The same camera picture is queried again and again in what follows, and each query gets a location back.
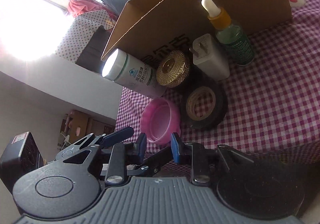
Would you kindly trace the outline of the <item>pink plastic lid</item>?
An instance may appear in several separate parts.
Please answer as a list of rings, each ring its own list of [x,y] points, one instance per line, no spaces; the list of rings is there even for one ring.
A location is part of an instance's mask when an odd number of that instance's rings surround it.
[[[171,134],[181,134],[181,116],[178,106],[164,98],[153,99],[144,109],[140,119],[140,131],[149,143],[167,145]]]

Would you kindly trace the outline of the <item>black tape roll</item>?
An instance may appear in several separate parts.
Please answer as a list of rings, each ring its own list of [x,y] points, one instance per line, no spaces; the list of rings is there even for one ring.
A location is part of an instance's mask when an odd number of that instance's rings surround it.
[[[192,129],[210,130],[223,121],[227,109],[224,90],[215,82],[207,83],[182,97],[181,120]]]

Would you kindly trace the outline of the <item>gold round tin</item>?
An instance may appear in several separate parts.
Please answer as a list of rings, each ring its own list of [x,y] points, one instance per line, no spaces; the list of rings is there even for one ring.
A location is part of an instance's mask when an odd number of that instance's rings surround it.
[[[159,64],[156,79],[161,86],[175,88],[186,80],[189,72],[189,58],[182,51],[173,50]]]

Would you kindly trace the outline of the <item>white charger plug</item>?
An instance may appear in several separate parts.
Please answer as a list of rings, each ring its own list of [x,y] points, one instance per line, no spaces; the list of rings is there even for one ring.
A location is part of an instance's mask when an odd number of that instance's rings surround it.
[[[230,75],[226,52],[209,33],[196,38],[189,51],[193,64],[215,81],[227,79]]]

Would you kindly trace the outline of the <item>green dropper bottle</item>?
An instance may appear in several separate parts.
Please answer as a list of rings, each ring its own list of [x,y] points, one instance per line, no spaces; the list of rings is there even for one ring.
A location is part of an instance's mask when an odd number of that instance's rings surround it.
[[[213,0],[201,0],[202,7],[208,13],[208,19],[215,28],[218,42],[234,59],[238,66],[250,64],[255,57],[252,45],[240,25],[234,23],[223,7]]]

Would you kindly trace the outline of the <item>white supplement bottle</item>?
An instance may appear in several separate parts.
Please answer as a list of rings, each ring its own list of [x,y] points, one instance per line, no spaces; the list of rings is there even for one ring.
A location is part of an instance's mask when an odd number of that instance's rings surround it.
[[[102,77],[149,98],[162,97],[166,87],[159,85],[156,70],[126,52],[116,49],[106,60]]]

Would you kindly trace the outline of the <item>purple checkered tablecloth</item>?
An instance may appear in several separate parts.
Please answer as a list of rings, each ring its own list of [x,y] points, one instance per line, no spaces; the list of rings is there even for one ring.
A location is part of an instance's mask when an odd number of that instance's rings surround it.
[[[212,148],[225,143],[254,154],[284,150],[283,158],[319,160],[319,0],[289,0],[292,18],[248,34],[255,59],[230,64],[222,82],[228,111],[217,128],[182,137]]]

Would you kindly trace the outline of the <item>brown cardboard box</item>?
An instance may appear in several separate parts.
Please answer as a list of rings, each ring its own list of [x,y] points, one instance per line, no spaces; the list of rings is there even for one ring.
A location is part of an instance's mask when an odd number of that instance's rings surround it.
[[[115,49],[151,65],[171,50],[186,49],[198,37],[214,33],[202,0],[129,0],[122,10],[102,55]],[[289,0],[213,0],[247,34],[292,18]]]

